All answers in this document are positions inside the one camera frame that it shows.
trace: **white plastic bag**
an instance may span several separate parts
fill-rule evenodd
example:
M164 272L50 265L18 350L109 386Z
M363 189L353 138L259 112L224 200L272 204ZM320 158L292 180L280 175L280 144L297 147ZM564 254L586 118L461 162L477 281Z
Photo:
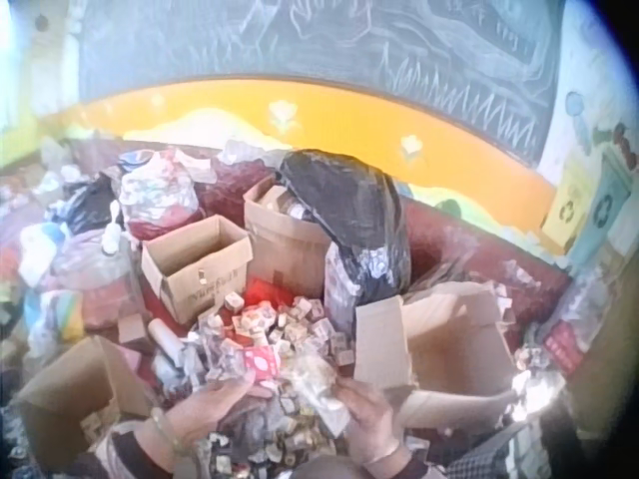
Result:
M190 222L198 197L186 168L171 151L157 152L122 177L120 204L125 223L138 240L152 240Z
M332 395L331 388L337 374L318 354L298 354L283 370L283 376L291 382L294 390L321 417L330 434L340 437L350 422L346 406Z

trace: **bracelet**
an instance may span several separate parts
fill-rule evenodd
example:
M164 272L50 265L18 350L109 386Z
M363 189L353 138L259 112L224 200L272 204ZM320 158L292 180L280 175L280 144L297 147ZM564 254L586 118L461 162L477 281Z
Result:
M381 454L373 457L372 459L363 462L361 465L363 467L368 467L372 464L374 464L377 461L380 461L382 459L385 459L386 457L390 457L392 456L395 452L397 452L397 450L401 447L401 442L399 442L397 439L395 439L395 442L391 443L390 446L388 446L386 448L386 450L384 452L382 452Z
M164 411L159 407L151 409L151 419L156 426L156 429L167 442L171 444L173 452L178 456L186 456L189 454L188 448L184 446L178 435L173 430L173 426L167 419Z

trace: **black plastic bag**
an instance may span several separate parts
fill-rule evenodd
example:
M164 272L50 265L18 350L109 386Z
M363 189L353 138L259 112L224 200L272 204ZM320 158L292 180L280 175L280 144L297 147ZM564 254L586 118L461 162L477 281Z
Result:
M410 251L399 194L380 170L319 150L287 154L281 175L335 244L326 256L324 302L333 324L352 334L356 306L409 285Z
M111 179L105 175L90 183L75 184L71 198L54 217L56 223L66 223L73 235L90 230L102 230L111 222L109 205L115 200Z

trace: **hand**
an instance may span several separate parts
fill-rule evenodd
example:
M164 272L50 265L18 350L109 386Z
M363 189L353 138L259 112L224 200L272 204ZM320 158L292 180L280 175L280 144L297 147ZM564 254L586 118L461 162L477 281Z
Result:
M392 435L392 408L380 391L370 384L339 377L333 394L352 416L346 439L356 463L374 462L399 447L399 441Z
M255 372L250 370L241 379L225 381L214 387L209 385L192 394L167 412L167 419L184 445L190 445L217 429L219 422L243 397L270 398L273 394L254 386Z

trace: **chalkboard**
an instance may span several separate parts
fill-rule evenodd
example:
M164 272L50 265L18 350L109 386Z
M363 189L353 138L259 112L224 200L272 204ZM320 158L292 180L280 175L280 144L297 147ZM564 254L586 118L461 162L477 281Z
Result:
M80 98L303 77L398 98L536 167L562 12L563 0L88 0Z

